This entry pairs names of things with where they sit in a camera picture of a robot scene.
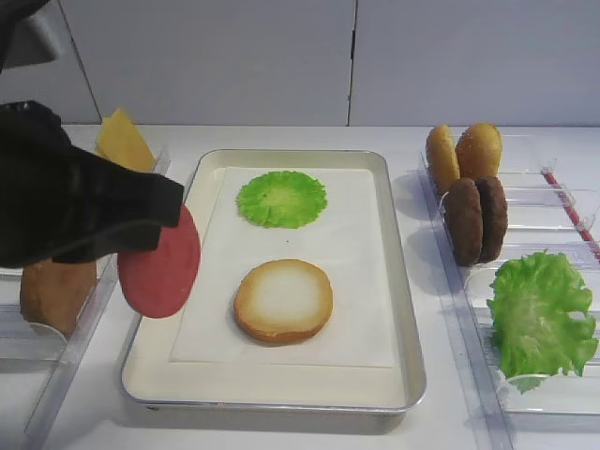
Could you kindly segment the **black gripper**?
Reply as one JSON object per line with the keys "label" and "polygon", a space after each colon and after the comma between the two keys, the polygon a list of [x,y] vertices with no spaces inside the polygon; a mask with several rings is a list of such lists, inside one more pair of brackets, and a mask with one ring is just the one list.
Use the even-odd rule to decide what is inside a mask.
{"label": "black gripper", "polygon": [[89,263],[154,250],[178,225],[184,187],[72,145],[60,119],[35,102],[1,107],[1,264]]}

